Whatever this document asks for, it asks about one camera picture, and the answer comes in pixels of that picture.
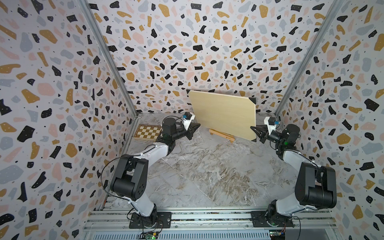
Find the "light wooden canvas board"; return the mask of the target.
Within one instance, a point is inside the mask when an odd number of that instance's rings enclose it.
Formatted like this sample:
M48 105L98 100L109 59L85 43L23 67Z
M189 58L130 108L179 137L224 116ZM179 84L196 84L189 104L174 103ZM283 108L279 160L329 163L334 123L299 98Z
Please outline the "light wooden canvas board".
M202 126L252 141L256 133L256 98L191 90L188 93L196 120Z

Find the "small wooden easel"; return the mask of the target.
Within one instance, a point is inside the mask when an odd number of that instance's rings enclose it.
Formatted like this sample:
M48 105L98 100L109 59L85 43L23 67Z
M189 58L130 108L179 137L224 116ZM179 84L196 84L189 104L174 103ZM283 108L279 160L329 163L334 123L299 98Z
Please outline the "small wooden easel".
M209 129L209 133L211 135L216 135L216 136L219 136L221 138L224 138L224 139L230 141L231 143L233 143L235 141L235 137L234 136L226 134L226 133L222 133L222 132L219 132L219 131L216 131L216 130L213 130L213 129Z

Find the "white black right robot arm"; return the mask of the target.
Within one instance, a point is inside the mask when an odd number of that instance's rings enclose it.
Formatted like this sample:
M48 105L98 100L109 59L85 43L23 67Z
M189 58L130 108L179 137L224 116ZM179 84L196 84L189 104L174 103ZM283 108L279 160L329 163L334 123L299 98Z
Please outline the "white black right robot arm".
M272 227L286 224L295 214L304 210L332 209L337 204L336 171L316 164L296 148L300 128L289 124L279 133L269 124L251 126L261 143L275 144L278 157L298 171L295 192L288 197L272 201L259 218Z

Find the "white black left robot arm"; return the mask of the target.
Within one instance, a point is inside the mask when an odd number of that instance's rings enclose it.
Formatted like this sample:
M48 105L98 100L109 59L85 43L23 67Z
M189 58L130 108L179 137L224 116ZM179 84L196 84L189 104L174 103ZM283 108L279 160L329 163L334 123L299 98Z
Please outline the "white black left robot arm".
M137 214L145 218L157 216L156 205L146 194L148 169L159 159L169 155L176 140L186 137L193 138L195 131L201 126L194 123L195 115L186 112L182 117L166 117L156 141L140 153L119 158L114 176L110 182L112 194L129 201Z

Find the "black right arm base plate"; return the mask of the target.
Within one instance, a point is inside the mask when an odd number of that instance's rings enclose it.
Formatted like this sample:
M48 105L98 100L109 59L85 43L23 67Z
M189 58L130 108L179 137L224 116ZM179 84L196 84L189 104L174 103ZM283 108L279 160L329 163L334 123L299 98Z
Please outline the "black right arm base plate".
M255 228L277 228L277 227L294 227L290 217L282 216L277 213L268 213L268 211L252 211L251 221Z

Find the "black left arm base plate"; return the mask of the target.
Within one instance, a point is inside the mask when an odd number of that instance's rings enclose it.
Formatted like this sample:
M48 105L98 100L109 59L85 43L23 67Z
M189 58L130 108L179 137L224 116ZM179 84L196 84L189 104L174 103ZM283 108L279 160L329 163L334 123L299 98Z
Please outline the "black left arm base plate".
M133 213L130 217L130 229L169 229L171 227L171 212L153 212L149 217L144 217L139 213Z

